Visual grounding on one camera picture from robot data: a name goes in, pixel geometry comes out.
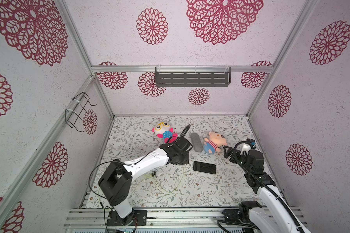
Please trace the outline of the black smartphone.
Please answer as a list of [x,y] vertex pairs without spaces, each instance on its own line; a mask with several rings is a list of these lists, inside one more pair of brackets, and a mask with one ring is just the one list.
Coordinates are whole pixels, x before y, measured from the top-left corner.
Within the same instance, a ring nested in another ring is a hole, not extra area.
[[207,174],[216,174],[216,165],[204,162],[195,161],[193,163],[193,170],[197,172],[207,173]]

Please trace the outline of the green wired earphones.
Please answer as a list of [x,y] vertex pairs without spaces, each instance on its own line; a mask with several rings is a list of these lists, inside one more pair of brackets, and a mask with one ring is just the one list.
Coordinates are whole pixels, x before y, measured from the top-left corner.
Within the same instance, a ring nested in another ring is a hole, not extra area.
[[178,207],[189,195],[180,181],[154,170],[132,182],[128,200],[134,207]]

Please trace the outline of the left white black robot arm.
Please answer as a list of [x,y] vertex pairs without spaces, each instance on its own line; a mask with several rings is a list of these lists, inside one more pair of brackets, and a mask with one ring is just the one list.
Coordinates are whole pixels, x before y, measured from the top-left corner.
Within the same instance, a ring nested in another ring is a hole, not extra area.
[[98,181],[102,198],[109,203],[113,216],[106,223],[112,226],[138,226],[140,220],[128,200],[131,184],[142,175],[159,167],[184,165],[189,162],[189,152],[193,145],[180,136],[173,142],[164,143],[157,149],[138,159],[122,162],[119,159],[106,162],[108,167]]

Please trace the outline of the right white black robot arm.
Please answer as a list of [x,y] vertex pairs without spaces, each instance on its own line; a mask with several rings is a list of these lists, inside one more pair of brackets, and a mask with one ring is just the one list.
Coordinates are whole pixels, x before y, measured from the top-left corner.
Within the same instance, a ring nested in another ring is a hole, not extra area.
[[217,220],[217,226],[228,233],[222,224],[247,228],[248,233],[254,230],[260,233],[308,233],[306,226],[294,214],[280,194],[275,182],[264,171],[263,153],[256,150],[255,140],[248,138],[238,142],[234,147],[224,146],[224,157],[230,158],[245,172],[244,177],[253,192],[259,196],[270,214],[272,221],[257,201],[245,201],[239,204],[238,210],[224,211],[224,220]]

